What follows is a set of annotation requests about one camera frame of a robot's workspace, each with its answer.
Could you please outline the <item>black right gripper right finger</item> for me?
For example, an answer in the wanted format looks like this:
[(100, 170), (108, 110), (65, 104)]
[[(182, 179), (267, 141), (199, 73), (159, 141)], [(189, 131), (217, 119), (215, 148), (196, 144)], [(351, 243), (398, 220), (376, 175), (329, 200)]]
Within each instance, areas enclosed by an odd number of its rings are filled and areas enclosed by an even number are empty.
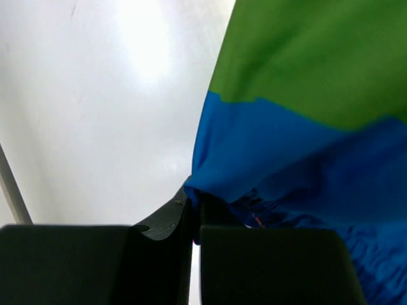
[(200, 203), (203, 304), (366, 302), (343, 240), (327, 229), (249, 229), (219, 199)]

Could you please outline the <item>rainbow striped shorts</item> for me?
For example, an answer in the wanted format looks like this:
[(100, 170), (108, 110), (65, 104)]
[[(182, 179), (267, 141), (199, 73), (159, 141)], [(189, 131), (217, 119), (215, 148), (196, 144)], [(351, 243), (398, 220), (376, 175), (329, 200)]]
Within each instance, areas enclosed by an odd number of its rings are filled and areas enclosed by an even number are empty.
[(237, 1), (184, 191), (336, 231), (368, 304), (405, 304), (406, 2)]

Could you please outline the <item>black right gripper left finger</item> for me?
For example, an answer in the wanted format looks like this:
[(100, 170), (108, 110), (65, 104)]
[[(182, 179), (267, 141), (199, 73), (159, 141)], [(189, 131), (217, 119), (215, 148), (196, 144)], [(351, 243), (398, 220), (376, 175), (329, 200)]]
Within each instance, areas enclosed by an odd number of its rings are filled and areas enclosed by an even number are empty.
[(133, 226), (4, 226), (1, 303), (187, 304), (191, 213), (179, 190)]

